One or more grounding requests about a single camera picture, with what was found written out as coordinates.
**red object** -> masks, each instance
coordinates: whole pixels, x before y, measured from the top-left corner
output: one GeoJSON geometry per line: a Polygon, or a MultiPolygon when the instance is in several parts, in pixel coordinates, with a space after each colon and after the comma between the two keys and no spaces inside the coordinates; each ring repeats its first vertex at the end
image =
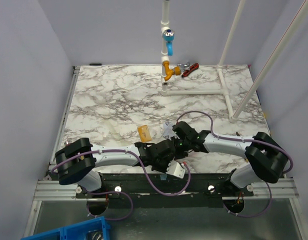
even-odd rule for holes
{"type": "Polygon", "coordinates": [[[200,65],[198,63],[194,63],[192,66],[189,67],[189,70],[186,70],[186,71],[183,72],[181,77],[182,78],[188,77],[193,71],[199,69],[199,66],[200,65]]]}

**marble surface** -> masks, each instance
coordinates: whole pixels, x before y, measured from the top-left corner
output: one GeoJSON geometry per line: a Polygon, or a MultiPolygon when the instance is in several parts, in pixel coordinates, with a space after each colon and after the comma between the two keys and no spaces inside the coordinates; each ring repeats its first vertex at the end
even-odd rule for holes
{"type": "MultiPolygon", "coordinates": [[[[220,134],[252,136],[268,133],[256,94],[236,123],[230,123],[222,95],[162,96],[160,65],[82,66],[75,87],[63,142],[89,138],[91,143],[126,146],[140,141],[137,127],[147,125],[153,143],[162,141],[163,123],[175,122],[183,112],[200,110],[212,115],[214,131],[220,134]]],[[[223,74],[233,109],[237,109],[252,85],[246,65],[227,66],[223,74]]],[[[203,90],[220,88],[215,66],[200,66],[188,78],[171,78],[170,90],[203,90]]],[[[198,132],[210,129],[207,117],[191,113],[182,119],[198,132]]],[[[229,173],[246,161],[223,153],[190,153],[186,162],[193,173],[229,173]]],[[[106,166],[103,173],[142,173],[140,167],[106,166]]]]}

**wall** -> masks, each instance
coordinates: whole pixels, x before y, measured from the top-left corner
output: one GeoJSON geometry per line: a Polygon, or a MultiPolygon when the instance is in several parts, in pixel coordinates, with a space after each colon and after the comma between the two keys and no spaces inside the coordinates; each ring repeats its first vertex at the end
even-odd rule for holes
{"type": "MultiPolygon", "coordinates": [[[[288,0],[248,0],[226,64],[250,64],[288,0]]],[[[219,62],[240,0],[170,3],[174,63],[219,62]]],[[[72,65],[160,64],[161,0],[39,0],[72,65]]]]}
{"type": "MultiPolygon", "coordinates": [[[[290,0],[252,64],[253,79],[302,5],[290,0]]],[[[308,16],[258,89],[274,139],[294,158],[294,177],[308,220],[308,16]]]]}
{"type": "Polygon", "coordinates": [[[73,68],[36,0],[0,0],[0,240],[23,236],[73,68]]]}

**blue bin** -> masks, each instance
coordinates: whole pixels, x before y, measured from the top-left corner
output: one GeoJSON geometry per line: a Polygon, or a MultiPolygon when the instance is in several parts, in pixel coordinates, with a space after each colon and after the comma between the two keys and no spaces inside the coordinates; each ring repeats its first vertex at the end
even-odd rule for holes
{"type": "Polygon", "coordinates": [[[101,235],[104,240],[110,240],[111,226],[103,216],[88,221],[83,221],[69,226],[56,228],[33,236],[24,237],[21,240],[92,240],[99,239],[95,235],[101,235]]]}

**orange faucet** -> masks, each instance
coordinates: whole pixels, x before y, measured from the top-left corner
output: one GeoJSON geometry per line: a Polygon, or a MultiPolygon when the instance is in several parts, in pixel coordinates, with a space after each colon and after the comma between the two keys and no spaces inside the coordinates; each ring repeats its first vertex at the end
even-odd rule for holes
{"type": "Polygon", "coordinates": [[[181,75],[181,69],[179,66],[174,67],[173,69],[170,69],[170,62],[169,61],[164,61],[162,64],[165,68],[165,74],[166,77],[164,77],[165,82],[170,80],[170,78],[173,75],[181,75]]]}

